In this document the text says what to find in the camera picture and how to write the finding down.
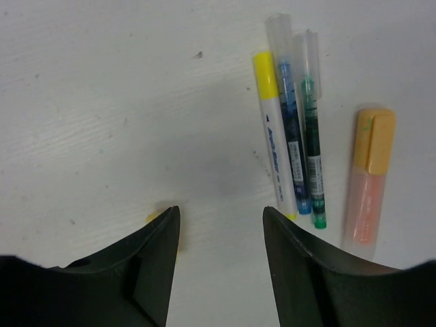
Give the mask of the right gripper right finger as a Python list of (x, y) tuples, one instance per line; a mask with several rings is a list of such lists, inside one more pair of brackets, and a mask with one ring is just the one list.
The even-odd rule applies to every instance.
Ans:
[(405, 270), (376, 264), (270, 206), (263, 226), (281, 326), (435, 325), (435, 261)]

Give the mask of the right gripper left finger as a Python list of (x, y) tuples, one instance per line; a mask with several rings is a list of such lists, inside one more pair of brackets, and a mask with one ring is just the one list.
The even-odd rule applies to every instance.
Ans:
[(173, 206), (64, 268), (1, 256), (1, 325), (165, 326), (179, 234)]

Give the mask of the yellow thick highlighter cap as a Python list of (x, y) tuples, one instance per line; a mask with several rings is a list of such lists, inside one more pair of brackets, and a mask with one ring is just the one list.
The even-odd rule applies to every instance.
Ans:
[[(160, 214), (162, 214), (166, 209), (163, 208), (159, 208), (156, 211), (152, 212), (150, 215), (148, 215), (145, 219), (146, 224), (149, 224), (150, 222), (152, 222), (153, 220), (155, 220), (156, 218), (158, 218), (158, 216), (160, 216)], [(180, 256), (180, 249), (178, 247), (177, 249), (177, 253), (176, 253), (176, 263), (178, 261), (178, 258)]]

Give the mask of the yellow capped white marker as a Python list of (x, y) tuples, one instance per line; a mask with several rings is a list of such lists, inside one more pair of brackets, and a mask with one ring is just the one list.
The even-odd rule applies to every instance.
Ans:
[(270, 157), (277, 209), (289, 220), (294, 220), (298, 209), (271, 52), (256, 53), (253, 56), (253, 68)]

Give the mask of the blue green pen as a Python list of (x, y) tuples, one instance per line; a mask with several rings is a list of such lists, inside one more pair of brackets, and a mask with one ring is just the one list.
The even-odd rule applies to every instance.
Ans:
[(312, 205), (294, 87), (294, 58), (292, 54), (290, 15), (275, 14), (269, 16), (265, 25), (275, 67), (298, 212), (301, 215), (309, 215), (311, 214)]

